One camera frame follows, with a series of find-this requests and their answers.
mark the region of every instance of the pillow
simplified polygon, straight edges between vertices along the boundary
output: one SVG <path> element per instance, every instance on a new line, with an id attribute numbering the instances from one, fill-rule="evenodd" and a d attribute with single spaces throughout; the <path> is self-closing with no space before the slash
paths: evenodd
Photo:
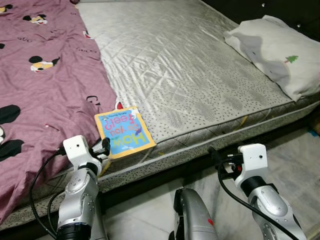
<path id="1" fill-rule="evenodd" d="M 265 15 L 224 33 L 225 42 L 297 101 L 320 91 L 320 43 Z"/>

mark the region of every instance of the black cable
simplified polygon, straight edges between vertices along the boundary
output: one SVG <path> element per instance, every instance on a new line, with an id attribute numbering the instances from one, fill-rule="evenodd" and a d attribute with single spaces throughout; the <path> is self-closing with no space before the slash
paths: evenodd
<path id="1" fill-rule="evenodd" d="M 52 156 L 50 156 L 44 163 L 43 165 L 40 167 L 39 171 L 36 173 L 32 183 L 31 183 L 31 186 L 29 188 L 29 201 L 30 201 L 30 205 L 31 205 L 31 209 L 32 209 L 32 212 L 33 212 L 33 215 L 35 217 L 35 219 L 38 221 L 38 223 L 46 230 L 46 232 L 51 236 L 53 237 L 54 239 L 57 238 L 57 235 L 52 232 L 51 230 L 49 230 L 46 225 L 44 225 L 44 223 L 41 221 L 38 213 L 37 213 L 37 209 L 35 207 L 35 203 L 34 203 L 34 199 L 32 197 L 32 190 L 36 184 L 36 181 L 40 175 L 40 173 L 43 171 L 43 169 L 45 168 L 45 166 L 56 156 L 58 155 L 65 155 L 66 152 L 65 152 L 65 149 L 63 147 L 59 148 L 58 151 L 56 151 Z"/>
<path id="2" fill-rule="evenodd" d="M 226 187 L 226 185 L 224 184 L 224 181 L 221 177 L 221 170 L 222 170 L 223 164 L 220 164 L 218 166 L 218 179 L 219 179 L 219 183 L 221 185 L 221 187 L 223 188 L 223 190 L 234 200 L 236 200 L 238 203 L 242 204 L 243 206 L 245 206 L 246 208 L 250 209 L 251 211 L 253 211 L 254 213 L 258 214 L 260 217 L 264 218 L 265 220 L 269 221 L 271 224 L 273 224 L 275 227 L 277 227 L 278 229 L 280 229 L 282 232 L 284 232 L 286 235 L 288 235 L 290 238 L 292 238 L 293 240 L 299 240 L 295 235 L 293 235 L 291 232 L 289 232 L 287 229 L 285 229 L 283 226 L 281 226 L 279 223 L 277 223 L 276 221 L 274 221 L 272 218 L 268 217 L 267 215 L 265 215 L 263 212 L 261 212 L 260 210 L 254 208 L 253 206 L 251 206 L 250 204 L 246 203 L 245 201 L 241 200 L 240 198 L 238 198 L 236 195 L 234 195 L 231 191 L 229 191 L 229 189 Z"/>
<path id="3" fill-rule="evenodd" d="M 57 231 L 55 230 L 53 224 L 52 224 L 52 220 L 51 220 L 51 205 L 53 203 L 53 201 L 55 200 L 55 198 L 57 196 L 59 196 L 61 193 L 63 193 L 64 191 L 59 191 L 57 193 L 55 193 L 53 195 L 53 197 L 50 199 L 49 203 L 48 203 L 48 208 L 47 208 L 47 215 L 48 215 L 48 221 L 49 221 L 49 225 L 50 225 L 50 228 L 52 230 L 52 232 L 54 232 L 55 234 L 57 234 Z"/>

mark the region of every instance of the book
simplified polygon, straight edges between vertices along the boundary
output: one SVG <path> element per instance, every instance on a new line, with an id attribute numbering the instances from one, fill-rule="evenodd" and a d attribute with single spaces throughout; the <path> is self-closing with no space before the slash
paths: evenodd
<path id="1" fill-rule="evenodd" d="M 136 106 L 94 115 L 101 139 L 110 139 L 110 158 L 124 156 L 156 145 Z"/>

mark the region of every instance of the gray quilted mattress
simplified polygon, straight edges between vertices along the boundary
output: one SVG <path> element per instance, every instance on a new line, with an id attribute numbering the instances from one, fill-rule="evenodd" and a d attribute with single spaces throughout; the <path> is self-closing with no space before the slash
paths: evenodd
<path id="1" fill-rule="evenodd" d="M 106 192 L 217 149 L 294 122 L 319 96 L 293 102 L 253 64 L 224 43 L 237 26 L 198 0 L 77 5 L 101 51 L 124 107 L 138 106 L 157 146 L 113 162 L 99 179 Z M 64 188 L 66 170 L 34 195 L 41 216 Z M 58 209 L 60 199 L 52 210 Z M 33 220 L 21 202 L 1 229 Z"/>

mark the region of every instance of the pink bedsheet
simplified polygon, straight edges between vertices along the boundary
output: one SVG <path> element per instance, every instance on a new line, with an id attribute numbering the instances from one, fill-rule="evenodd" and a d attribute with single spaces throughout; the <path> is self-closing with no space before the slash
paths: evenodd
<path id="1" fill-rule="evenodd" d="M 99 138 L 94 114 L 113 110 L 115 101 L 74 4 L 0 2 L 0 224 L 64 139 L 82 134 L 92 144 Z M 53 160 L 38 185 L 67 162 Z"/>

